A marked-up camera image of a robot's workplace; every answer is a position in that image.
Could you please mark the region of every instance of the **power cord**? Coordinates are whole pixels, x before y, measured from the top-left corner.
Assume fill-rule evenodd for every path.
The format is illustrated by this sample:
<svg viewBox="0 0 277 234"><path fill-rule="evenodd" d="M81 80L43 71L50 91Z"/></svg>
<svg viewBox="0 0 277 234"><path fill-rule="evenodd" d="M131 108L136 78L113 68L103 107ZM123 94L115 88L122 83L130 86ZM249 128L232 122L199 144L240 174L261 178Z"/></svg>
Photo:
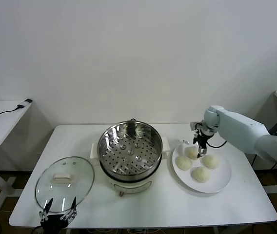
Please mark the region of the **power cord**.
<svg viewBox="0 0 277 234"><path fill-rule="evenodd" d="M22 109L22 108L24 108L25 106L29 105L31 102L32 102L31 99L26 99L26 100L23 101L22 103L18 104L17 107L16 107L14 110L2 111L2 112L0 113L0 115L2 115L3 113L13 112L13 111L16 111L16 110L18 110L18 109Z"/></svg>
<svg viewBox="0 0 277 234"><path fill-rule="evenodd" d="M271 224L265 223L265 225L269 226L277 234L277 230ZM252 227L251 227L252 234L255 234L255 226L256 226L256 224L252 225Z"/></svg>
<svg viewBox="0 0 277 234"><path fill-rule="evenodd" d="M207 145L209 145L211 148L218 149L218 148L221 148L222 146L224 146L226 143L227 143L227 141L225 141L223 144L221 144L221 145L219 145L219 146L213 146L213 145L210 145L210 144L207 142Z"/></svg>

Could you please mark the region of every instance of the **glass pot lid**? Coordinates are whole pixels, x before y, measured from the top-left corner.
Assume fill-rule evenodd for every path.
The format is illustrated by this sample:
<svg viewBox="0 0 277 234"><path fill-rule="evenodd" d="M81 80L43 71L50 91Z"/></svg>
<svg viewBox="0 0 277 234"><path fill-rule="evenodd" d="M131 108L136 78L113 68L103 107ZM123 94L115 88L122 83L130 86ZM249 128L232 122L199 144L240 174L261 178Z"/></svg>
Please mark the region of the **glass pot lid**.
<svg viewBox="0 0 277 234"><path fill-rule="evenodd" d="M66 157L42 173L36 184L36 201L44 209L53 198L50 212L67 211L75 197L77 205L84 200L93 182L94 170L89 161L82 157Z"/></svg>

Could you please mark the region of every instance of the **floor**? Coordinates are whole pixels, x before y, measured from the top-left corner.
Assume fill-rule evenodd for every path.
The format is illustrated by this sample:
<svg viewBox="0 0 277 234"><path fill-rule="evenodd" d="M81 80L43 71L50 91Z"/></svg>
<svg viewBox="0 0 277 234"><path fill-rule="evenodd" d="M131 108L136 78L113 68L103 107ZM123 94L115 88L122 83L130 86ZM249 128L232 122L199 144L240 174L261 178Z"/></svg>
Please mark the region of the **floor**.
<svg viewBox="0 0 277 234"><path fill-rule="evenodd" d="M8 177L12 176L9 174L1 174L1 176L4 179L7 179ZM262 185L276 185L277 184L277 175L275 174L259 174L258 175ZM14 188L23 188L27 180L29 178L29 175L17 175L17 179L14 183ZM272 201L276 211L277 211L277 194L269 195L270 200ZM2 210L5 211L12 211L15 204L17 203L18 198L8 198L6 199ZM7 212L1 212L0 213L0 225L2 226L2 234L30 234L31 229L29 228L15 228L9 225L8 219L9 219L10 213ZM270 224L257 224L254 225L254 227L250 226L243 230L241 234L276 234L277 233L277 225L275 223ZM204 227L204 228L177 228L177 229L162 229L162 230L149 230L154 231L155 234L213 234L213 228L211 227ZM111 232L107 232L107 230L102 230L102 232L95 231L95 233L107 233L107 234L116 234L116 230L113 230ZM79 230L72 230L71 234L81 234L86 233L84 231ZM127 230L119 230L118 234L126 234L128 233Z"/></svg>

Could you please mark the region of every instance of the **round plate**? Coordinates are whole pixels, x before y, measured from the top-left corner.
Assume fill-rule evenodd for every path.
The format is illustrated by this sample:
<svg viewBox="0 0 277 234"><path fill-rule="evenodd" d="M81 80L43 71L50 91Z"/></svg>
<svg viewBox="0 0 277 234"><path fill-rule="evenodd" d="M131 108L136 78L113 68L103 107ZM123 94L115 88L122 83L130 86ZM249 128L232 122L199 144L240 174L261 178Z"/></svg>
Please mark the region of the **round plate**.
<svg viewBox="0 0 277 234"><path fill-rule="evenodd" d="M230 163L227 161L225 157L218 154L217 149L209 148L208 153L216 154L219 157L219 166L216 169L209 169L211 173L211 178L206 183L199 183L195 179L192 178L191 172L196 167L204 166L202 164L202 158L197 160L192 160L192 167L190 170L183 171L176 165L176 158L178 156L186 156L185 150L192 145L188 145L185 143L180 144L176 147L172 154L172 164L173 168L178 175L178 177L182 180L182 182L188 187L195 189L202 193L217 193L224 189L230 182L232 176L232 170Z"/></svg>
<svg viewBox="0 0 277 234"><path fill-rule="evenodd" d="M70 179L55 180L55 174ZM70 209L76 197L77 205L84 200L94 181L92 165L82 157L66 157L54 162L40 176L35 189L37 203L44 208L53 198L50 212L63 212Z"/></svg>

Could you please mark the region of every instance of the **robotic hand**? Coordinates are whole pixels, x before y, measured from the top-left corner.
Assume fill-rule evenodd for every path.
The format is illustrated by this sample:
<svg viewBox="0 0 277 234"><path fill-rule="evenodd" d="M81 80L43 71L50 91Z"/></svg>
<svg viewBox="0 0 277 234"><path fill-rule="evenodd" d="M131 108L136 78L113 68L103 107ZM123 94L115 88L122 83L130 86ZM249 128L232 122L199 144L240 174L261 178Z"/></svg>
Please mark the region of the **robotic hand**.
<svg viewBox="0 0 277 234"><path fill-rule="evenodd" d="M277 136L269 134L266 127L239 113L229 112L221 106L210 106L201 122L191 122L196 131L198 157L207 153L207 141L216 132L230 144L247 154L257 154L262 159L277 162Z"/></svg>
<svg viewBox="0 0 277 234"><path fill-rule="evenodd" d="M77 215L76 198L72 202L70 210L65 214L47 215L52 206L52 202L53 199L51 199L46 204L46 206L43 209L43 212L39 212L41 218L41 227L43 228L43 234L59 234L61 229L66 228Z"/></svg>

